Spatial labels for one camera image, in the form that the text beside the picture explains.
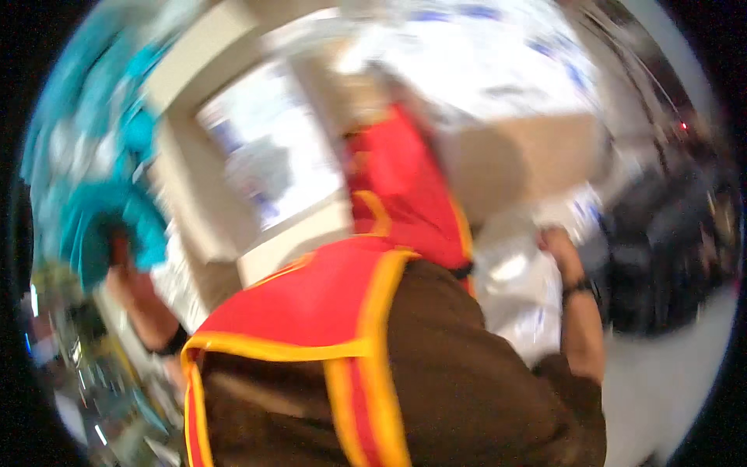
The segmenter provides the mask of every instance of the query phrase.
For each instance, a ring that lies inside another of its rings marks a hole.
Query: bracelet
[[[187,330],[179,324],[179,328],[176,330],[172,338],[167,342],[166,346],[161,350],[154,350],[153,353],[159,356],[172,356],[176,355],[182,347],[187,343],[190,336]]]

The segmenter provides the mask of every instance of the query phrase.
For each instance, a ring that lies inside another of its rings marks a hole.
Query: white paper
[[[342,187],[335,156],[297,83],[279,61],[211,100],[198,120],[223,145],[226,181],[269,229]]]

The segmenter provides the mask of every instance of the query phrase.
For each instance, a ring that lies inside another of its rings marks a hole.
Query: yellow trim
[[[368,341],[360,338],[326,347],[301,347],[231,333],[197,331],[182,349],[182,367],[188,368],[191,364],[188,355],[190,349],[227,353],[265,362],[317,362],[368,355],[370,348]]]
[[[459,229],[459,240],[462,242],[462,254],[472,259],[472,232],[469,228],[469,222],[465,216],[462,207],[459,203],[449,194],[449,203],[451,204],[451,210],[454,211],[454,217],[456,217],[456,225]]]
[[[187,379],[187,390],[185,391],[185,443],[187,448],[187,461],[189,462],[189,467],[194,467],[194,462],[192,461],[192,441],[190,439],[190,423],[189,423],[189,416],[190,416],[190,401],[192,400],[192,381],[191,379]]]
[[[285,274],[292,273],[295,270],[299,270],[300,268],[306,266],[308,263],[311,262],[311,259],[314,257],[314,252],[306,253],[304,256],[301,256],[296,261],[293,261],[288,266],[285,266],[281,270],[272,273],[271,275],[265,277],[262,280],[259,280],[258,282],[250,285],[246,290],[249,290],[250,288],[259,287],[262,284],[265,284],[273,279],[277,279],[280,276],[284,276]]]
[[[373,228],[369,233],[361,234],[370,237],[388,237],[391,233],[391,217],[384,207],[381,199],[370,190],[358,190],[353,196],[360,198],[366,204],[373,215]]]
[[[356,419],[353,414],[353,397],[350,389],[350,372],[345,359],[324,362],[324,376],[329,391],[329,405],[335,420],[335,432],[340,446],[352,467],[368,467],[358,439]]]
[[[416,256],[410,250],[393,250],[376,266],[364,302],[359,335],[373,344],[370,358],[359,359],[373,437],[385,467],[410,467],[409,452],[397,391],[389,368],[387,322],[394,293],[405,264]]]
[[[202,378],[199,375],[197,365],[192,366],[191,376],[199,455],[202,458],[203,467],[214,467],[210,439],[208,438],[208,419],[205,415],[205,390],[202,387]]]

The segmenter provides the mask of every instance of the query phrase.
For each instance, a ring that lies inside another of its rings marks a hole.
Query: black wristband
[[[172,356],[179,353],[182,347],[187,343],[190,336],[187,330],[179,324],[179,328],[174,333],[174,336],[168,341],[166,347],[161,350],[154,350],[153,353],[159,356]]]
[[[568,298],[570,298],[571,295],[574,295],[578,292],[591,293],[591,295],[594,297],[594,301],[597,303],[597,307],[601,307],[601,296],[599,294],[599,290],[597,289],[597,285],[589,278],[584,277],[582,280],[578,281],[576,285],[563,289],[562,291],[563,308],[565,308],[565,303],[568,301]]]

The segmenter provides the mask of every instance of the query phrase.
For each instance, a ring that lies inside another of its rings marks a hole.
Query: wrist
[[[570,265],[563,265],[563,268],[560,269],[560,279],[562,280],[563,288],[578,284],[585,276],[586,273],[580,261]]]

